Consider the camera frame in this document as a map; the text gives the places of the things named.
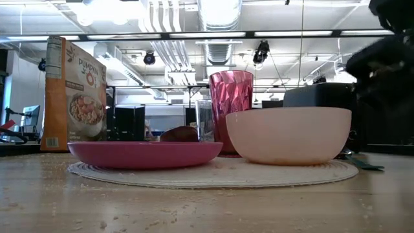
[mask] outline cable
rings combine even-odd
[[[285,83],[283,82],[282,76],[280,75],[279,70],[278,70],[278,68],[276,67],[276,63],[274,63],[273,56],[272,56],[272,54],[270,53],[270,51],[269,51],[269,54],[270,54],[270,57],[272,58],[273,65],[274,65],[274,68],[276,69],[276,72],[278,73],[279,79],[280,79],[280,81],[282,82],[282,85],[283,85],[283,87],[285,88],[285,91],[287,91],[287,88],[285,87]]]
[[[8,129],[3,129],[3,128],[0,128],[0,132],[5,133],[8,136],[18,137],[19,139],[21,139],[22,142],[16,142],[16,145],[23,145],[23,144],[26,144],[27,143],[26,137],[22,136],[19,133],[13,132],[13,131],[8,130]]]
[[[144,63],[144,85],[147,85],[147,64]]]
[[[302,68],[302,49],[303,49],[303,24],[305,18],[305,0],[302,0],[302,30],[300,36],[300,57],[299,57],[299,77],[298,77],[298,87],[301,80],[301,68]]]
[[[256,69],[254,69],[254,102],[258,102],[257,100],[257,76],[256,76]]]
[[[247,70],[247,67],[248,67],[248,63],[246,64],[245,71]]]

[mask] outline clear drinking glass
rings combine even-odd
[[[214,142],[212,100],[198,100],[195,103],[197,132],[201,142]]]

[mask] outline ceiling light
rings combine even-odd
[[[134,90],[134,89],[142,89],[144,87],[142,87],[142,86],[122,86],[122,87],[116,87],[116,88],[119,89],[119,90],[129,90],[129,89]]]
[[[330,36],[332,31],[282,31],[282,32],[255,32],[255,37],[263,36]]]
[[[255,88],[273,88],[273,85],[254,85]]]
[[[172,33],[171,38],[242,38],[246,32],[190,32],[190,33]]]
[[[393,34],[388,30],[344,30],[341,36],[383,36]]]
[[[128,19],[118,17],[118,18],[113,20],[113,23],[116,24],[116,25],[124,25],[124,24],[128,23]]]
[[[60,37],[63,37],[69,41],[79,40],[79,36],[60,36]],[[44,41],[44,42],[46,42],[48,38],[49,38],[48,36],[9,36],[7,37],[7,39],[11,41]]]
[[[153,86],[149,86],[148,88],[153,88],[153,89],[187,89],[187,86],[183,86],[183,85],[167,85],[167,86],[158,86],[158,85],[153,85]]]
[[[88,39],[159,39],[161,38],[160,34],[135,34],[135,35],[122,35],[122,34],[113,34],[113,35],[95,35],[87,36]]]
[[[11,41],[47,41],[48,36],[9,36]]]
[[[243,41],[196,41],[196,45],[240,45]]]
[[[90,17],[82,17],[78,15],[78,23],[84,27],[88,27],[93,24],[93,19]]]

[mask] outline cereal box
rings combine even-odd
[[[106,67],[65,38],[47,42],[43,151],[106,139]]]

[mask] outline round placemat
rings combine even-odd
[[[173,170],[110,170],[77,162],[68,171],[86,178],[155,188],[262,188],[322,184],[351,178],[354,166],[331,161],[315,166],[269,166],[215,158],[202,166]]]

